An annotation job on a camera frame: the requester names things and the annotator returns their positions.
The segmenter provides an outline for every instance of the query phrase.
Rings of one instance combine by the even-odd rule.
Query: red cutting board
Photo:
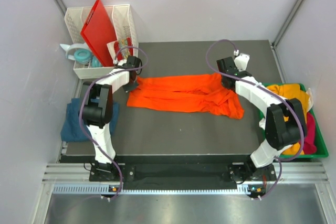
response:
[[[112,67],[113,60],[106,44],[117,40],[117,35],[101,0],[94,3],[80,34],[100,63]]]

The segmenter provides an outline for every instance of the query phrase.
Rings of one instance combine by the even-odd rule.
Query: green tray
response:
[[[263,83],[263,85],[266,86],[266,87],[270,86],[270,85],[274,85],[274,84],[279,85],[279,86],[283,85],[283,83]],[[301,90],[306,91],[305,86],[303,84],[299,83],[299,85],[300,85]],[[311,113],[313,115],[314,119],[315,119],[315,141],[314,141],[314,143],[315,143],[315,146],[317,148],[317,151],[316,151],[315,154],[300,155],[297,158],[323,158],[323,157],[328,157],[329,153],[328,153],[327,147],[324,143],[324,139],[323,139],[323,136],[321,134],[319,124],[316,120],[313,109],[311,109],[309,111],[309,113]],[[261,119],[264,118],[264,114],[261,111],[259,111],[259,115],[260,115]],[[286,158],[286,157],[291,157],[291,155],[281,155],[280,157]]]

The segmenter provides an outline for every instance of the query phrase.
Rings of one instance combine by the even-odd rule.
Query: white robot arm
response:
[[[111,161],[102,154],[99,147],[108,154],[112,159],[115,158],[115,150],[113,149],[110,134],[110,121],[113,114],[113,93],[119,88],[124,87],[125,92],[135,89],[136,83],[135,71],[120,71],[120,68],[137,68],[140,60],[137,57],[130,56],[126,60],[118,63],[118,67],[114,68],[110,73],[111,76],[97,81],[91,88],[88,98],[85,101],[83,109],[84,124],[89,129],[92,138],[98,143],[95,145],[95,160],[98,164],[109,170]],[[85,82],[81,90],[81,99],[90,86],[91,82]]]
[[[240,54],[235,59],[228,57],[217,61],[220,72],[236,76],[241,80],[234,80],[222,76],[224,87],[234,90],[238,95],[246,98],[256,106],[266,117],[265,136],[266,139],[250,155],[246,164],[248,173],[252,175],[256,170],[270,165],[275,157],[278,157],[284,150],[297,143],[300,139],[299,128],[293,116],[275,96],[266,93],[257,86],[264,87],[250,73],[246,71],[249,55]],[[302,105],[299,100],[286,100],[298,116],[304,134],[307,133],[307,126],[303,116]]]

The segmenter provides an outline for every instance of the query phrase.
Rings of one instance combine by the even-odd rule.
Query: white storage rack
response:
[[[92,7],[68,8],[64,20],[69,30],[73,43],[84,43],[80,31],[87,19]],[[134,20],[130,5],[110,5],[105,9],[113,22],[117,40],[131,38],[133,46],[139,45],[135,31]],[[134,56],[138,56],[138,50],[134,50]],[[73,70],[79,79],[93,79],[102,77],[112,71],[113,67],[93,68],[91,62],[80,64],[75,62]]]

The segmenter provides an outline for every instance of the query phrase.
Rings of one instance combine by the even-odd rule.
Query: dark gray work surface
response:
[[[45,224],[326,224],[315,185],[278,185],[262,201],[245,195],[52,195]]]
[[[247,67],[260,82],[281,82],[269,42],[236,41],[240,52],[250,55]],[[182,76],[212,73],[205,53],[212,44],[203,42],[141,43],[149,56],[142,77]],[[216,45],[210,60],[233,55],[229,43]],[[249,154],[263,139],[258,127],[257,109],[240,98],[245,109],[241,120],[209,113],[162,112],[126,107],[128,95],[122,89],[113,94],[120,103],[117,128],[112,144],[117,154]],[[70,143],[67,155],[94,155],[91,142]]]

